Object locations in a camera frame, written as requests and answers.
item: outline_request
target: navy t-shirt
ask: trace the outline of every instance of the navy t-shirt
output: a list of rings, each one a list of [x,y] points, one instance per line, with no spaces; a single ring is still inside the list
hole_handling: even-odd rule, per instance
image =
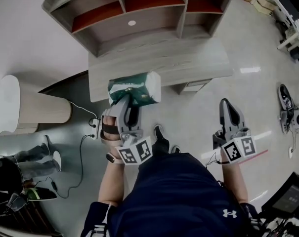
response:
[[[246,236],[254,214],[190,154],[170,154],[139,168],[134,189],[117,208],[93,203],[82,237]]]

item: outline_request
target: round hole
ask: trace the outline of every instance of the round hole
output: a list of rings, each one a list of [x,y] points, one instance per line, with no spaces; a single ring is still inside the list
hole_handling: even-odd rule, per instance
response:
[[[136,25],[136,21],[131,20],[131,21],[129,21],[128,25],[129,25],[129,26],[134,26],[134,25]]]

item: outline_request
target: wooden desk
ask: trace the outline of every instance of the wooden desk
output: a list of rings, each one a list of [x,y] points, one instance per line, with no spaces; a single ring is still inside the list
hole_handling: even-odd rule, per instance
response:
[[[201,32],[198,27],[190,32]],[[162,86],[233,75],[220,40],[203,37],[178,39],[162,29],[105,43],[98,58],[89,54],[91,102],[108,98],[109,80],[151,70],[161,76]]]

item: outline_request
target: screen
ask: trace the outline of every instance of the screen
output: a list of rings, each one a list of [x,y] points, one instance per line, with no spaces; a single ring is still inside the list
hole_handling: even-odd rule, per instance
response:
[[[272,207],[293,213],[299,207],[299,188],[292,185]]]

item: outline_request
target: white cylindrical table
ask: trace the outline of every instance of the white cylindrical table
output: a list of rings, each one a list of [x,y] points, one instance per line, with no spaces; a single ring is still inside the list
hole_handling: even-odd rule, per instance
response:
[[[71,105],[64,98],[28,91],[14,76],[0,81],[0,134],[35,132],[39,123],[65,123]]]

